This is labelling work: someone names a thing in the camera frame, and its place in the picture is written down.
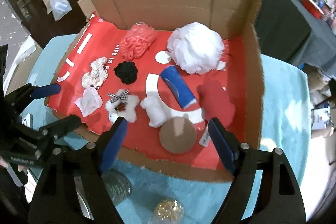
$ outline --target clear plastic bag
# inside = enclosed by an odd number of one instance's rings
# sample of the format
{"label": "clear plastic bag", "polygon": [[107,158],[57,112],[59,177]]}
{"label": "clear plastic bag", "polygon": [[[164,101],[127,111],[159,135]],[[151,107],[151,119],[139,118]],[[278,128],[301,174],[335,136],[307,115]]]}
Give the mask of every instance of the clear plastic bag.
{"label": "clear plastic bag", "polygon": [[70,3],[67,0],[50,0],[50,6],[55,20],[60,20],[72,10]]}

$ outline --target white fluffy toy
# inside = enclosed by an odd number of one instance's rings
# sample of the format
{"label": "white fluffy toy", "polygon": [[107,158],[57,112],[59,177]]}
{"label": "white fluffy toy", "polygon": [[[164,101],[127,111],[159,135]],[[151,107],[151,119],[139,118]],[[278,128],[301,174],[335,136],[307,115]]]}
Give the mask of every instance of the white fluffy toy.
{"label": "white fluffy toy", "polygon": [[94,88],[101,86],[103,82],[107,79],[107,70],[104,69],[104,64],[107,62],[106,57],[98,58],[93,61],[90,65],[92,68],[91,72],[87,72],[82,77],[82,86],[84,88],[89,88],[93,86]]}
{"label": "white fluffy toy", "polygon": [[[105,103],[105,109],[109,112],[109,120],[114,123],[118,117],[124,117],[127,122],[134,123],[137,120],[137,114],[135,112],[136,106],[139,104],[139,97],[136,95],[128,95],[128,90],[120,89],[117,93],[109,93],[108,96],[112,97]],[[116,107],[120,103],[124,103],[124,109],[117,111]]]}
{"label": "white fluffy toy", "polygon": [[177,28],[167,43],[174,62],[187,73],[199,75],[216,69],[224,48],[221,36],[198,22]]}
{"label": "white fluffy toy", "polygon": [[167,115],[162,109],[161,102],[157,96],[148,96],[141,101],[140,106],[147,112],[150,120],[148,125],[150,127],[160,127],[164,122],[168,120]]}

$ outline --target cardboard box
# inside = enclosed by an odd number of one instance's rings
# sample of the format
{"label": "cardboard box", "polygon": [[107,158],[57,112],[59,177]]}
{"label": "cardboard box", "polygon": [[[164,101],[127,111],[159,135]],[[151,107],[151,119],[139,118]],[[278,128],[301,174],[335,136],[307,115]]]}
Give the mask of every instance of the cardboard box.
{"label": "cardboard box", "polygon": [[[129,29],[134,23],[145,22],[158,30],[175,30],[191,22],[200,22],[218,32],[224,39],[242,36],[246,62],[246,126],[245,142],[259,147],[263,111],[263,71],[260,50],[253,27],[261,0],[80,0],[84,14],[89,17],[93,9],[99,16],[114,23],[120,29]],[[81,33],[70,45],[61,60],[53,82],[67,56],[77,44]],[[58,118],[64,116],[54,112]],[[96,141],[98,135],[83,125],[76,132],[88,141]],[[125,147],[118,158],[153,171],[189,180],[230,181],[225,171],[193,168],[189,165],[163,160],[150,160],[144,154]]]}

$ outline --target blue foam roll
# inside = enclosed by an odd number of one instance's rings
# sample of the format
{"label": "blue foam roll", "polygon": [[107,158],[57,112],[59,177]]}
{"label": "blue foam roll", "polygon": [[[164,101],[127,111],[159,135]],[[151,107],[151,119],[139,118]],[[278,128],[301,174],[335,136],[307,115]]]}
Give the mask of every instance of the blue foam roll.
{"label": "blue foam roll", "polygon": [[196,98],[182,79],[174,65],[166,67],[160,74],[170,88],[181,108],[186,109],[196,103]]}

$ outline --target teal tablecloth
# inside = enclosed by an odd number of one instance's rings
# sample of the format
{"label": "teal tablecloth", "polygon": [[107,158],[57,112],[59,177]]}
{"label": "teal tablecloth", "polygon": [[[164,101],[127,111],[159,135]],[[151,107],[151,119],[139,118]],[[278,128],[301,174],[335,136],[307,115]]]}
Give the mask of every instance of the teal tablecloth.
{"label": "teal tablecloth", "polygon": [[[38,58],[28,82],[47,85],[56,67],[76,35],[53,38]],[[299,184],[305,171],[310,140],[310,109],[307,76],[299,69],[282,61],[261,55],[264,70],[265,94],[263,98],[262,138],[260,148],[284,150]],[[51,109],[43,100],[33,101],[23,112],[31,113],[33,128],[55,120]],[[64,140],[74,149],[87,141],[76,133],[69,133]],[[183,224],[207,224],[216,215],[230,183],[193,182],[168,177],[141,169],[117,160],[114,168],[123,172],[132,182],[131,196],[117,206],[126,224],[147,224],[156,204],[171,197],[182,202],[185,208]],[[252,214],[256,202],[261,172],[254,181],[251,197],[244,218]]]}

